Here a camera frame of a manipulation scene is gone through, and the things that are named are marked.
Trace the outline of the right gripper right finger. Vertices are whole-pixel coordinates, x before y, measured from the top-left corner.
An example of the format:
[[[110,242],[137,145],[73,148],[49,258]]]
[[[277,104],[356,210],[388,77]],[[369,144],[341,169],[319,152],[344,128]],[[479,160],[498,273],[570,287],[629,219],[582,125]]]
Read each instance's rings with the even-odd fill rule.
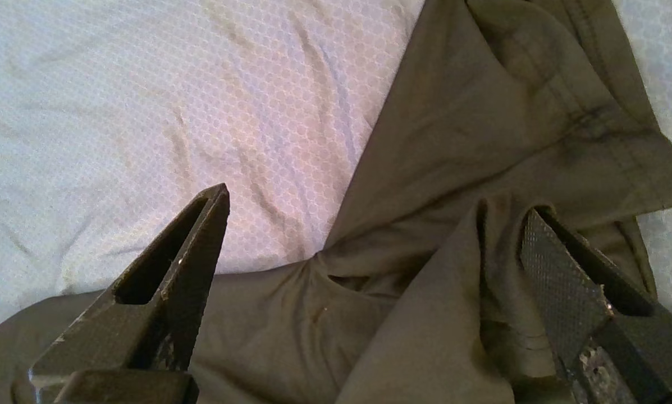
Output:
[[[520,262],[577,403],[672,403],[670,310],[548,209],[528,213]]]

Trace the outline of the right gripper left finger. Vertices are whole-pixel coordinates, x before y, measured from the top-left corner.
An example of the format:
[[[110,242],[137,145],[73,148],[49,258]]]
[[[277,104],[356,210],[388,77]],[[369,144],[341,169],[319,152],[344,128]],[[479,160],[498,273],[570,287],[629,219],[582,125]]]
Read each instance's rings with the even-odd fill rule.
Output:
[[[195,403],[189,373],[230,215],[197,194],[30,368],[37,403]]]

